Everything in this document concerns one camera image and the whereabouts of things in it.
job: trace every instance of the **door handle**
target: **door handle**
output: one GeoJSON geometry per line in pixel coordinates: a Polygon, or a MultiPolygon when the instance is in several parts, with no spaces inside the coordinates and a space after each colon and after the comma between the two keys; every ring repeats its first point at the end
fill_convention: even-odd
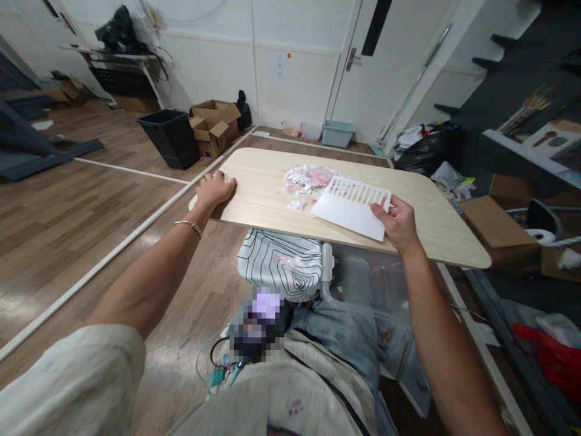
{"type": "Polygon", "coordinates": [[[361,60],[361,56],[355,56],[355,52],[357,52],[357,49],[353,47],[351,49],[351,52],[349,53],[349,58],[347,60],[347,66],[345,67],[345,71],[351,71],[351,65],[353,65],[354,59],[361,60]]]}
{"type": "Polygon", "coordinates": [[[73,32],[73,35],[77,35],[77,32],[75,31],[71,22],[68,20],[68,17],[66,15],[64,15],[62,12],[61,12],[61,17],[62,17],[62,20],[65,22],[65,24],[68,26],[68,29],[71,32],[73,32]]]}

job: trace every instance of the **sleeve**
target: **sleeve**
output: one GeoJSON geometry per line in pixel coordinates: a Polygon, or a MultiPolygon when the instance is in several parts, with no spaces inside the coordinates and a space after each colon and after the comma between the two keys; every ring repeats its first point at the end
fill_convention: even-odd
{"type": "Polygon", "coordinates": [[[132,327],[83,327],[0,392],[2,434],[128,434],[145,366],[132,327]]]}

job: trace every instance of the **blue plastic basket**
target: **blue plastic basket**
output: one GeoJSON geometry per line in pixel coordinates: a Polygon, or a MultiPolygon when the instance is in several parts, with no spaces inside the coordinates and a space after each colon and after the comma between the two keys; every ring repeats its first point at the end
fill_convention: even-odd
{"type": "Polygon", "coordinates": [[[323,130],[323,144],[347,148],[355,133],[355,125],[341,121],[325,120],[323,130]]]}

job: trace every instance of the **red bag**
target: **red bag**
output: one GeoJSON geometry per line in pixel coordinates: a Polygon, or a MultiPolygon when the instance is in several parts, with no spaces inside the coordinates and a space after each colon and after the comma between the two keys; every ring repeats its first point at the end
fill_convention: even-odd
{"type": "Polygon", "coordinates": [[[567,347],[548,334],[521,324],[513,326],[513,333],[537,345],[537,359],[546,377],[569,398],[581,403],[581,349],[567,347]]]}

